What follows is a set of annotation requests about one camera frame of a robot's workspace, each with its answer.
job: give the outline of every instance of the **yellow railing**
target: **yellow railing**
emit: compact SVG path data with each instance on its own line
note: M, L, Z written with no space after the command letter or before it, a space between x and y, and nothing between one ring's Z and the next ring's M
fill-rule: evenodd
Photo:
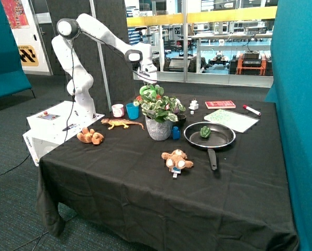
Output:
M255 7L243 9L219 10L217 12L188 13L187 22L219 22L255 19L273 19L276 17L277 6L274 7ZM129 17L127 18L128 27L154 26L154 25L173 25L182 24L183 14L160 15L150 17Z

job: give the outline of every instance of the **stuffed teddy bear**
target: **stuffed teddy bear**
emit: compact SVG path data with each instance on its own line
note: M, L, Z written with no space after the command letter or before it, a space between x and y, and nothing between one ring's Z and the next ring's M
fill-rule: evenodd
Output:
M104 136L98 132L95 132L93 129L88 131L88 128L84 127L82 132L77 134L77 138L84 143L92 142L94 145L99 145L103 141Z
M162 159L166 160L166 166L171 172L173 167L184 169L193 167L193 162L187 161L187 156L182 150L175 150L172 153L162 153Z

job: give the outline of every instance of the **orange machine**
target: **orange machine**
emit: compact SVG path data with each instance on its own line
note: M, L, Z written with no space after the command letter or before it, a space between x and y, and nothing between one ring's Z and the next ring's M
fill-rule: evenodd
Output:
M266 69L265 54L246 52L240 54L236 74L264 76Z

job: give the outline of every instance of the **glass window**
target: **glass window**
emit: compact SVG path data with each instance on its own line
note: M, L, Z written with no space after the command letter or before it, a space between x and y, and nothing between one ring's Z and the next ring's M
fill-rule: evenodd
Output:
M138 0L127 23L148 27L144 41L153 46L159 80L270 87L277 2Z

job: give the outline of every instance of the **blue cup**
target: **blue cup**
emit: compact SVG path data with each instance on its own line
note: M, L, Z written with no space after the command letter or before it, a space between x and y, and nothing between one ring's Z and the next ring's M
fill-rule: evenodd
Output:
M137 119L139 117L139 107L135 106L133 103L126 104L126 109L128 117L130 119Z

